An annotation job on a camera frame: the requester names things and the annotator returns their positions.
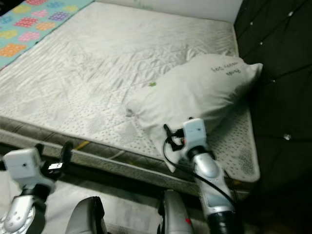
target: green spot on mattress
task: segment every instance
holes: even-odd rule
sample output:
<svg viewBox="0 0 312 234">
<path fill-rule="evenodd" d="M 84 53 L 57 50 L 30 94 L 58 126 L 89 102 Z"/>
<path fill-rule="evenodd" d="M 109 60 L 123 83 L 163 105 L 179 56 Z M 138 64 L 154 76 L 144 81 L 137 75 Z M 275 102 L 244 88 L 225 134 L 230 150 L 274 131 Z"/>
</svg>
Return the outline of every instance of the green spot on mattress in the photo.
<svg viewBox="0 0 312 234">
<path fill-rule="evenodd" d="M 136 3 L 136 6 L 138 8 L 141 8 L 141 9 L 144 9 L 144 10 L 150 10 L 150 11 L 153 10 L 153 8 L 151 6 L 148 6 L 148 5 L 144 4 L 144 3 L 142 3 L 140 0 L 134 0 L 134 3 Z"/>
<path fill-rule="evenodd" d="M 151 87 L 156 86 L 156 82 L 151 82 L 151 83 L 149 83 L 148 86 L 151 86 Z"/>
</svg>

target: colorful blanket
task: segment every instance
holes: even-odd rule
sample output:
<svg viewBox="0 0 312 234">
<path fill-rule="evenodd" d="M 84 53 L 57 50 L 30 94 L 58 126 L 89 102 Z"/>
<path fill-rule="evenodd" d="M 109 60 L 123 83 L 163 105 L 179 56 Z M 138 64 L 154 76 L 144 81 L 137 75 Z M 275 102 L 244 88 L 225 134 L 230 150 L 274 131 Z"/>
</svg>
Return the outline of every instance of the colorful blanket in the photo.
<svg viewBox="0 0 312 234">
<path fill-rule="evenodd" d="M 0 17 L 0 69 L 93 0 L 26 0 Z"/>
</svg>

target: yellow strap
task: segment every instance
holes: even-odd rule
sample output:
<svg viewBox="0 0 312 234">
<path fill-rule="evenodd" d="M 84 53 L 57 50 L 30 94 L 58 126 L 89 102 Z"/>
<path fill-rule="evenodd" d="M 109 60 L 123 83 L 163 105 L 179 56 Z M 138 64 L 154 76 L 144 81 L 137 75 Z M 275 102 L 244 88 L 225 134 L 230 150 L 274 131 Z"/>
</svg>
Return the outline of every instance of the yellow strap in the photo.
<svg viewBox="0 0 312 234">
<path fill-rule="evenodd" d="M 82 149 L 83 147 L 85 147 L 87 144 L 89 144 L 90 142 L 89 141 L 84 141 L 82 142 L 79 146 L 77 146 L 76 148 L 74 148 L 74 150 L 80 150 Z"/>
</svg>

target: white pillow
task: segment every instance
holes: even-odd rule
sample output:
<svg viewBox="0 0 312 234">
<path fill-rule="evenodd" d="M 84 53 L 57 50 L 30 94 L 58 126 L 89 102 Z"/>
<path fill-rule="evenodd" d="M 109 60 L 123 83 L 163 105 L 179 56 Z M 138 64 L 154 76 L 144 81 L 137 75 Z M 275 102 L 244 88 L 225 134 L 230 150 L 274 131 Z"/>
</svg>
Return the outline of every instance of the white pillow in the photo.
<svg viewBox="0 0 312 234">
<path fill-rule="evenodd" d="M 241 58 L 207 54 L 174 67 L 156 81 L 125 100 L 128 114 L 135 115 L 162 155 L 166 139 L 163 125 L 174 130 L 189 117 L 204 119 L 210 133 L 235 102 L 260 75 L 262 64 L 246 64 Z M 168 157 L 179 161 L 178 152 L 167 148 Z"/>
<path fill-rule="evenodd" d="M 174 15 L 221 20 L 234 23 L 239 0 L 97 0 Z"/>
</svg>

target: quilted mattress surface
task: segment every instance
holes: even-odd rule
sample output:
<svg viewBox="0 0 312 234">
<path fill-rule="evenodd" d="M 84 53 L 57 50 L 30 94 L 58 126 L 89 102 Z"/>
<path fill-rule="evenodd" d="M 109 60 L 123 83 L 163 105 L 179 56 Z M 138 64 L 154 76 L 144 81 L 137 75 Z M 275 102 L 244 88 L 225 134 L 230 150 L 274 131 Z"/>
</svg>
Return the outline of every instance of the quilted mattress surface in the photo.
<svg viewBox="0 0 312 234">
<path fill-rule="evenodd" d="M 94 2 L 0 72 L 0 115 L 161 158 L 123 100 L 203 53 L 237 56 L 233 25 Z M 259 178 L 246 103 L 210 142 L 233 178 Z"/>
</svg>

